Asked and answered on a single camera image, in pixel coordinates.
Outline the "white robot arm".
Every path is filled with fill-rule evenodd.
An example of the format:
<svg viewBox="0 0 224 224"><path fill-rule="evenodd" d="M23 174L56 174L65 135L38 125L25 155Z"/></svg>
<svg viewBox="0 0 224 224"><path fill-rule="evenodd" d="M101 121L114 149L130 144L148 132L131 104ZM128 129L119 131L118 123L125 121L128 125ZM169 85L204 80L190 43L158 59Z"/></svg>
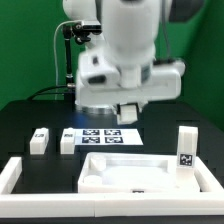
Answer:
<svg viewBox="0 0 224 224"><path fill-rule="evenodd" d="M86 44L79 55L76 103L108 105L122 114L124 105L138 110L150 101L175 99L181 92L185 64L157 64L159 26L187 22L205 0L63 0L68 18L77 22Z"/></svg>

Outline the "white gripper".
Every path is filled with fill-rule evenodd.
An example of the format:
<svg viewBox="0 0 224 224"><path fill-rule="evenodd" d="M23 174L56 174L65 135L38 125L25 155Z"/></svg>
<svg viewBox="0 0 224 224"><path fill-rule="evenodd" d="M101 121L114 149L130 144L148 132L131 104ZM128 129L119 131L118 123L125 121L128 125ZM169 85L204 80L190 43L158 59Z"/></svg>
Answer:
<svg viewBox="0 0 224 224"><path fill-rule="evenodd" d="M124 105L175 99L184 72L181 60L126 69L110 64L101 53L83 53L77 71L77 103Z"/></svg>

